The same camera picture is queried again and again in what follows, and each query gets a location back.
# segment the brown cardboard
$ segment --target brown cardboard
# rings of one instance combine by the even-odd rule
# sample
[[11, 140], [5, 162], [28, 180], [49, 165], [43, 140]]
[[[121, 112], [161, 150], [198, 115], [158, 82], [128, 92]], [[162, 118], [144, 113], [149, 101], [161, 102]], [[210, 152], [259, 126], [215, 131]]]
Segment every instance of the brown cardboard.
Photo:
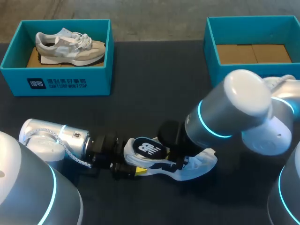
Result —
[[[97, 63], [95, 65], [91, 65], [90, 67], [102, 67], [104, 65], [104, 61]], [[41, 64], [38, 60], [38, 51], [37, 48], [34, 47], [27, 63], [27, 68], [41, 68], [41, 67], [74, 67], [72, 64]]]
[[40, 68], [40, 67], [60, 67], [59, 64], [41, 64], [38, 60], [38, 51], [37, 48], [34, 47], [27, 63], [27, 68]]
[[291, 63], [284, 45], [252, 45], [258, 63]]
[[222, 64], [257, 63], [251, 45], [217, 45]]

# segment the open box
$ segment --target open box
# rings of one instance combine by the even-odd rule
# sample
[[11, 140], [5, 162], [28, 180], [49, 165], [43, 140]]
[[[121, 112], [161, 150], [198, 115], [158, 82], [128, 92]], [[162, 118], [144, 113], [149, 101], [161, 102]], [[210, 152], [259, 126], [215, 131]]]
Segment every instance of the open box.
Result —
[[[281, 58], [286, 59], [287, 56], [291, 62], [255, 63], [251, 62], [251, 58], [247, 64], [222, 64], [218, 53], [221, 45], [240, 45], [241, 48], [252, 45], [258, 47], [262, 54], [280, 53]], [[208, 17], [203, 47], [213, 86], [236, 69], [248, 69], [261, 77], [291, 74], [300, 79], [300, 24], [295, 16]], [[250, 51], [243, 47], [241, 55]]]
[[[62, 28], [87, 33], [106, 44], [103, 66], [26, 68], [38, 32], [56, 34]], [[21, 21], [0, 66], [15, 96], [109, 95], [113, 72], [110, 20]]]

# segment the black tabletop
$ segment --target black tabletop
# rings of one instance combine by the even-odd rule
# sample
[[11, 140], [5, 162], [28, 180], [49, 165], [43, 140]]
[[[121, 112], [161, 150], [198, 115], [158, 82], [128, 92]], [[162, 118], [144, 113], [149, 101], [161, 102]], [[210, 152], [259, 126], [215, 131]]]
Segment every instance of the black tabletop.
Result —
[[[0, 130], [18, 138], [29, 118], [127, 137], [156, 136], [167, 119], [184, 120], [211, 90], [202, 41], [117, 42], [108, 97], [14, 97], [0, 76]], [[0, 60], [7, 49], [0, 44]], [[260, 156], [240, 136], [215, 149], [217, 166], [195, 180], [165, 175], [114, 180], [109, 171], [75, 182], [84, 204], [83, 225], [269, 224], [270, 188], [300, 140], [295, 124], [291, 149]]]

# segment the gray floor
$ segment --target gray floor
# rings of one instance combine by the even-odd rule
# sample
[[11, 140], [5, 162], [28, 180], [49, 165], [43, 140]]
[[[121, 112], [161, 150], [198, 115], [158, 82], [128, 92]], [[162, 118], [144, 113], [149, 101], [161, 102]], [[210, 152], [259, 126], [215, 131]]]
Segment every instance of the gray floor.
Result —
[[0, 43], [20, 20], [110, 18], [117, 41], [203, 38], [207, 16], [296, 15], [299, 0], [0, 0]]

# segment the shoe laces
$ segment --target shoe laces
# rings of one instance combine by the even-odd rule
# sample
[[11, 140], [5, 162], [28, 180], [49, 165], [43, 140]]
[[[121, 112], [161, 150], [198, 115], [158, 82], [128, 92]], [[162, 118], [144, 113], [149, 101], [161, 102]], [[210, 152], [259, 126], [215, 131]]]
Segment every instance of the shoe laces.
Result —
[[92, 39], [87, 34], [81, 34], [78, 32], [74, 32], [75, 34], [78, 34], [78, 37], [75, 38], [75, 42], [71, 43], [70, 45], [76, 45], [78, 44], [78, 48], [89, 48], [92, 44]]

